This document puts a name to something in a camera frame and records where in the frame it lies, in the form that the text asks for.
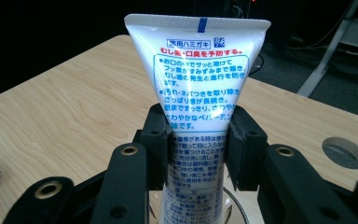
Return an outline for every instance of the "black cable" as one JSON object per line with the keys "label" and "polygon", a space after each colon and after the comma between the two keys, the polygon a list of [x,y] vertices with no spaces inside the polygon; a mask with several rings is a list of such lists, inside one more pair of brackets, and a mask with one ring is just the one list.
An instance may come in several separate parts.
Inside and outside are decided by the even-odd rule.
{"label": "black cable", "polygon": [[232,199],[232,201],[234,201],[234,203],[238,206],[238,208],[240,209],[241,215],[243,217],[243,220],[245,221],[245,224],[250,224],[248,217],[245,214],[245,210],[243,210],[240,202],[237,200],[237,198],[234,196],[234,194],[232,194],[228,189],[226,189],[226,187],[223,187],[223,190],[225,191],[226,194],[228,194],[228,196],[230,196],[230,198]]}
{"label": "black cable", "polygon": [[339,68],[337,68],[332,62],[329,63],[330,67],[332,67],[333,69],[335,69],[336,71],[338,71],[339,73],[342,73],[346,76],[352,76],[352,77],[358,77],[358,74],[354,74],[354,73],[348,73],[348,72],[345,72]]}
{"label": "black cable", "polygon": [[[348,53],[345,49],[337,49],[338,55],[342,55],[344,54],[345,59],[353,64],[354,66],[356,66],[358,68],[358,54],[350,54]],[[355,73],[349,73],[347,71],[344,71],[343,69],[339,69],[335,63],[333,62],[329,62],[330,67],[332,67],[333,69],[335,69],[336,71],[338,71],[339,73],[346,75],[346,76],[352,76],[352,77],[358,77],[358,74]]]}
{"label": "black cable", "polygon": [[258,54],[257,57],[260,58],[261,64],[258,65],[254,71],[251,71],[251,72],[249,73],[249,76],[250,76],[251,74],[254,74],[254,73],[258,72],[258,71],[263,67],[263,65],[264,65],[264,58],[263,58],[263,56],[261,56],[261,54]]}

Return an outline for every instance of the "dark background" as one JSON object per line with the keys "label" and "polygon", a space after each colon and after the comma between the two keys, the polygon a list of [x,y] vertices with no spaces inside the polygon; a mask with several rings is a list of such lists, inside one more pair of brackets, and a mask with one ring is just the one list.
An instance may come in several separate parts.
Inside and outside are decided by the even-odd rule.
{"label": "dark background", "polygon": [[[0,2],[0,93],[115,35],[127,34],[123,19],[130,13],[236,17],[233,5],[240,6],[244,18],[272,21],[266,42],[277,50],[285,50],[292,35],[302,39],[304,46],[320,40],[334,27],[350,1],[257,0],[251,4],[247,0]],[[329,38],[321,44],[328,43]]]}

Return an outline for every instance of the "metal stand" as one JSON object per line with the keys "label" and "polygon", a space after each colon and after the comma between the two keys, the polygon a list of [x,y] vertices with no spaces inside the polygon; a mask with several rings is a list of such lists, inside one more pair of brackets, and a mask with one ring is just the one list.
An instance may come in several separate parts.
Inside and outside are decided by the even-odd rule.
{"label": "metal stand", "polygon": [[351,2],[351,7],[348,9],[344,19],[339,25],[336,34],[334,35],[333,39],[330,42],[330,45],[327,48],[326,53],[322,57],[321,62],[319,63],[318,67],[310,74],[308,79],[298,90],[297,94],[305,97],[310,97],[312,92],[315,90],[316,86],[319,84],[322,77],[324,76],[324,73],[327,71],[327,64],[330,61],[331,57],[333,56],[333,53],[336,50],[339,41],[341,40],[342,36],[344,36],[345,31],[350,25],[353,14],[355,13],[357,8],[358,8],[358,0],[353,0]]}

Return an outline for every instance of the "blue stripe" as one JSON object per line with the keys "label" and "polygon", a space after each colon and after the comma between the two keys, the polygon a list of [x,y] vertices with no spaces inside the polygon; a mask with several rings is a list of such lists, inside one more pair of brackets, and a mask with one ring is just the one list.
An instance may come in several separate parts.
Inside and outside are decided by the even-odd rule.
{"label": "blue stripe", "polygon": [[200,18],[200,23],[199,23],[199,33],[205,33],[205,26],[206,26],[206,21],[208,20],[208,18],[206,17],[201,17]]}

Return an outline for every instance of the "screw hole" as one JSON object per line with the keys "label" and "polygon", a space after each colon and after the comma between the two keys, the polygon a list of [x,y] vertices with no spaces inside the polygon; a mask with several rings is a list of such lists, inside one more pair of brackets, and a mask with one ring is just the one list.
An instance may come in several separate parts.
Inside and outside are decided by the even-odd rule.
{"label": "screw hole", "polygon": [[275,149],[281,156],[285,156],[285,157],[292,157],[295,155],[295,152],[287,147],[278,147],[277,149]]}
{"label": "screw hole", "polygon": [[127,207],[124,205],[118,205],[110,210],[110,217],[114,219],[121,219],[127,214]]}
{"label": "screw hole", "polygon": [[40,186],[34,193],[34,196],[40,200],[47,199],[59,193],[61,189],[62,184],[60,182],[51,181]]}
{"label": "screw hole", "polygon": [[136,154],[138,152],[138,148],[137,147],[124,147],[121,150],[121,154],[125,155],[125,156],[131,156],[133,154]]}

